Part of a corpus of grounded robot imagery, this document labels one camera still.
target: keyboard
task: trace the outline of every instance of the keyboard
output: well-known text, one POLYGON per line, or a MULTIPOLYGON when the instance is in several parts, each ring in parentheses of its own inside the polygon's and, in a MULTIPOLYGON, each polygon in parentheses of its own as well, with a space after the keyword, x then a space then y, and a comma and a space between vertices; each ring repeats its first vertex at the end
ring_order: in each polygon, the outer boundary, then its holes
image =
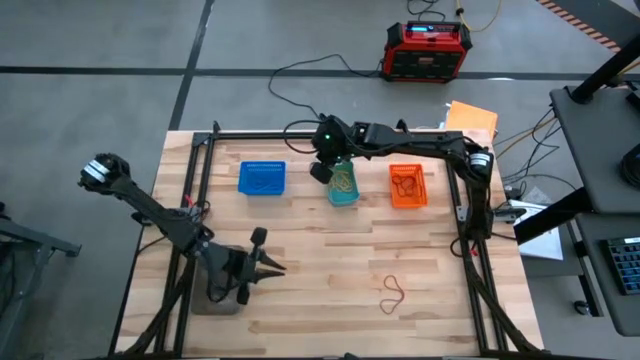
POLYGON ((604 240, 603 245, 622 295, 640 294, 640 238, 604 240))

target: orange striped tape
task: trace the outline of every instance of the orange striped tape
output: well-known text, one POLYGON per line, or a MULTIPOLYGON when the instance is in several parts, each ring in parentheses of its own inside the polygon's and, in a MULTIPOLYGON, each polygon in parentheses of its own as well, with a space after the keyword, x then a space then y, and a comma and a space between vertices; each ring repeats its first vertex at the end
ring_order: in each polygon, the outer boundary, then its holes
POLYGON ((594 29, 591 26, 589 26, 588 24, 585 24, 584 22, 582 22, 582 20, 580 20, 580 19, 576 18, 575 16, 569 14, 568 11, 566 11, 563 8, 561 8, 560 6, 556 5, 553 1, 551 1, 551 0, 536 0, 536 1, 539 2, 542 6, 546 7, 547 9, 549 9, 554 14, 558 15, 559 17, 561 17, 564 21, 568 22, 569 24, 571 24, 572 26, 574 26, 578 30, 580 30, 583 33, 585 33, 587 36, 589 36, 593 40, 599 42, 604 47, 608 48, 609 50, 611 50, 613 52, 620 51, 620 47, 618 46, 618 44, 616 44, 615 41, 613 41, 613 40, 609 39, 608 37, 602 35, 598 31, 596 31, 596 29, 594 29))

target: orange folder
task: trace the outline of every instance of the orange folder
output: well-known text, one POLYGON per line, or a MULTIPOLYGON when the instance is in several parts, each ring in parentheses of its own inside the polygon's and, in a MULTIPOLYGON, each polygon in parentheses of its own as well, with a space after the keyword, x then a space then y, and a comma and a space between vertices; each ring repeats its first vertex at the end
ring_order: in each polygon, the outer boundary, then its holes
POLYGON ((458 101, 451 104, 445 128, 447 130, 484 129, 493 140, 498 125, 498 114, 458 101))

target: orange bin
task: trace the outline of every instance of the orange bin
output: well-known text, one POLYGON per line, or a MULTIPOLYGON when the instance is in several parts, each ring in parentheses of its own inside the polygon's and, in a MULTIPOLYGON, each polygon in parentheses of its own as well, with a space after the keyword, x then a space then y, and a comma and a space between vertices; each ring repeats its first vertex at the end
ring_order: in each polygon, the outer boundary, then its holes
POLYGON ((394 208, 419 208, 427 205, 427 188, 420 164, 389 165, 391 204, 394 208))

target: red power station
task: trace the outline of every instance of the red power station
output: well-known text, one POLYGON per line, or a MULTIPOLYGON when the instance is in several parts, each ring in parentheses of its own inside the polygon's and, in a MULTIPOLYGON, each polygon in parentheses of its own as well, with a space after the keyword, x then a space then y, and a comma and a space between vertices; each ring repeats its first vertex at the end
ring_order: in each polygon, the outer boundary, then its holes
POLYGON ((458 76, 471 46, 469 29, 458 22, 396 23, 387 29, 381 76, 388 81, 446 83, 458 76))

